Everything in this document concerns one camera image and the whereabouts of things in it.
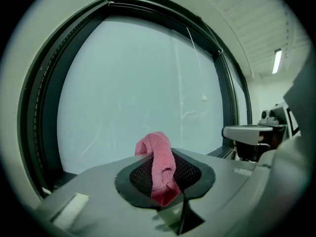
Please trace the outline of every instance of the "frosted glass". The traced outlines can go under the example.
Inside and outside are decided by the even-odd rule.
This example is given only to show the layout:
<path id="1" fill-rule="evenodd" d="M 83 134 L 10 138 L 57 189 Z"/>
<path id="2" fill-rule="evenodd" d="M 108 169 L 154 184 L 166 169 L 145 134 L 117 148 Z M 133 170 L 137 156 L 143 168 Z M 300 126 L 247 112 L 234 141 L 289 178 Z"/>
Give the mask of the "frosted glass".
<path id="1" fill-rule="evenodd" d="M 79 174 L 134 155 L 147 133 L 207 154 L 222 145 L 223 104 L 212 57 L 160 25 L 111 16 L 85 41 L 58 107 L 61 163 Z"/>
<path id="2" fill-rule="evenodd" d="M 247 121 L 247 104 L 246 104 L 245 93 L 243 92 L 242 88 L 240 87 L 238 82 L 235 80 L 235 78 L 232 77 L 232 79 L 233 79 L 233 84 L 234 84 L 235 93 L 237 97 L 239 125 L 246 125 L 248 124 L 248 121 Z"/>

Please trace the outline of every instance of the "ceiling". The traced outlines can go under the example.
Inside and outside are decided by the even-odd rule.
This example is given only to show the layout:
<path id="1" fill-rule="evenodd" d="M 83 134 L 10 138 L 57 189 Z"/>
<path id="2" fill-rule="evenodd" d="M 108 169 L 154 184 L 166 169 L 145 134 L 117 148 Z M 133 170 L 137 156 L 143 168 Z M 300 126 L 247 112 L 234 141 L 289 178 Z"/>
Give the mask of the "ceiling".
<path id="1" fill-rule="evenodd" d="M 272 74 L 275 50 L 282 49 L 279 71 L 299 70 L 311 48 L 300 22 L 282 0 L 208 0 L 238 38 L 249 67 L 245 76 Z"/>

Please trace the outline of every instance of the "fluorescent light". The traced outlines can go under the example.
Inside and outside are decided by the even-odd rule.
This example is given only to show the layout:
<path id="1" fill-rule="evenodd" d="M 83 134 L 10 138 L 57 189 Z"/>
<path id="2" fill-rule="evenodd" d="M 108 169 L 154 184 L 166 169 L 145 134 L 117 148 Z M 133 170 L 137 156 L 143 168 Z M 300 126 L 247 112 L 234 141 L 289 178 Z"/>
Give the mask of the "fluorescent light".
<path id="1" fill-rule="evenodd" d="M 277 72 L 280 66 L 281 56 L 282 56 L 282 50 L 279 49 L 278 51 L 276 51 L 276 54 L 275 54 L 275 64 L 273 65 L 272 74 L 275 74 Z"/>

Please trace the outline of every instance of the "pink cloth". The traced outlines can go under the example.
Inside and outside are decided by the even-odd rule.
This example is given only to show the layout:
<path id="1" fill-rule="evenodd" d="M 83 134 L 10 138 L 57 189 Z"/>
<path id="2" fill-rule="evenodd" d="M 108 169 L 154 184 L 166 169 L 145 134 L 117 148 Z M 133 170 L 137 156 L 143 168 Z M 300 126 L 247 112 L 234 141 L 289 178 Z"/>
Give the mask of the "pink cloth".
<path id="1" fill-rule="evenodd" d="M 154 153 L 152 198 L 161 206 L 167 206 L 178 196 L 180 189 L 173 178 L 176 163 L 171 144 L 163 132 L 149 133 L 136 144 L 136 156 L 148 153 Z"/>

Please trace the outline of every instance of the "black mesh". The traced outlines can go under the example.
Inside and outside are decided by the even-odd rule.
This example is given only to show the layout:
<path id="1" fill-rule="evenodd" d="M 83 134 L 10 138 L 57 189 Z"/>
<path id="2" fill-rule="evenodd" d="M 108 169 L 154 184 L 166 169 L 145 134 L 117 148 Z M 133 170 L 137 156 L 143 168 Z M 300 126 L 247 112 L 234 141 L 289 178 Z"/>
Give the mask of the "black mesh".
<path id="1" fill-rule="evenodd" d="M 129 180 L 132 183 L 132 185 L 148 197 L 151 197 L 153 188 L 153 161 L 154 158 L 151 158 L 138 168 L 134 169 L 129 175 Z"/>
<path id="2" fill-rule="evenodd" d="M 180 156 L 173 153 L 176 171 L 173 175 L 180 190 L 183 192 L 186 188 L 196 183 L 201 178 L 201 171 L 199 168 L 190 164 Z M 154 158 L 151 158 L 135 170 L 129 176 L 132 185 L 141 193 L 151 197 L 153 181 L 152 181 L 152 167 Z"/>

